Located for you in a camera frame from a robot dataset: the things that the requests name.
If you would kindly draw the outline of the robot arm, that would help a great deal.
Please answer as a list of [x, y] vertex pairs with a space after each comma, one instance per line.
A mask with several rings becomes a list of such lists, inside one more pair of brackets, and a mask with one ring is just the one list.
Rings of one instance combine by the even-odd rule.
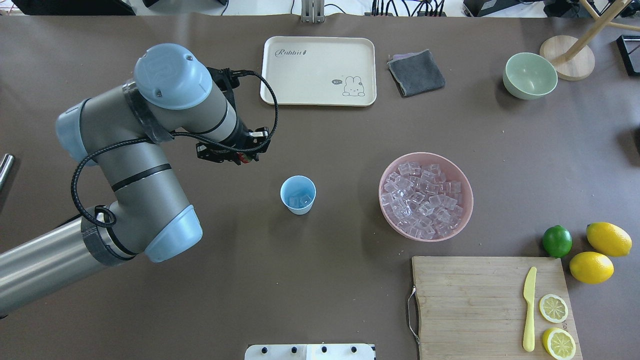
[[206, 67], [162, 43], [130, 80], [60, 114], [58, 141], [77, 162], [78, 215], [1, 255], [1, 316], [136, 255], [159, 263], [194, 246], [201, 223], [161, 145], [188, 137], [202, 160], [258, 161], [275, 129], [247, 128], [233, 95], [239, 78], [257, 75]]

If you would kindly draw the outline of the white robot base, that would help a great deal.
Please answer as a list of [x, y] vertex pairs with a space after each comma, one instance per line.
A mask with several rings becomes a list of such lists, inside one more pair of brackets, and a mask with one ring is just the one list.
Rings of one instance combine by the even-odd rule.
[[254, 344], [245, 360], [375, 360], [374, 344], [363, 342], [309, 344]]

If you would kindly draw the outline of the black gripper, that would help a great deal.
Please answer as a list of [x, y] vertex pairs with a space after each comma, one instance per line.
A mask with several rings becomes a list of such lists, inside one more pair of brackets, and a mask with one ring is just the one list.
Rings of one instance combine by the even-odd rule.
[[265, 153], [270, 144], [268, 127], [251, 130], [237, 114], [234, 89], [240, 86], [240, 78], [255, 76], [270, 91], [271, 86], [262, 75], [253, 70], [216, 69], [208, 67], [211, 78], [224, 96], [227, 105], [217, 125], [208, 131], [196, 132], [201, 138], [198, 157], [215, 163], [235, 162], [238, 166], [259, 161], [259, 154]]

